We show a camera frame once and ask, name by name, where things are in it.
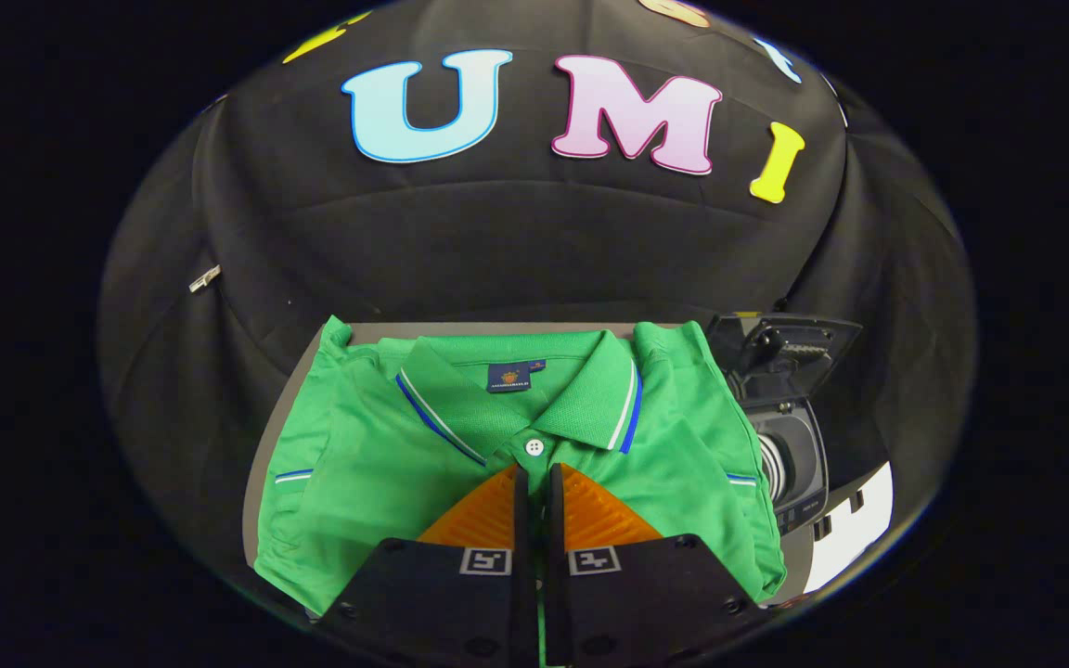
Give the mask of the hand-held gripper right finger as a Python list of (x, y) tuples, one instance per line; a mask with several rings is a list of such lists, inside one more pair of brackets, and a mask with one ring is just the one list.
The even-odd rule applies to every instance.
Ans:
[(546, 661), (566, 667), (700, 667), (766, 626), (769, 612), (699, 535), (577, 540), (580, 499), (548, 479)]

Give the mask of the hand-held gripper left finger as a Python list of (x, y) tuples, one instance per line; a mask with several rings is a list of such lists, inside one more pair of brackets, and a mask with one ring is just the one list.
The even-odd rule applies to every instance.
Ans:
[(509, 545), (386, 538), (314, 622), (357, 667), (534, 667), (537, 587), (527, 473), (502, 495)]

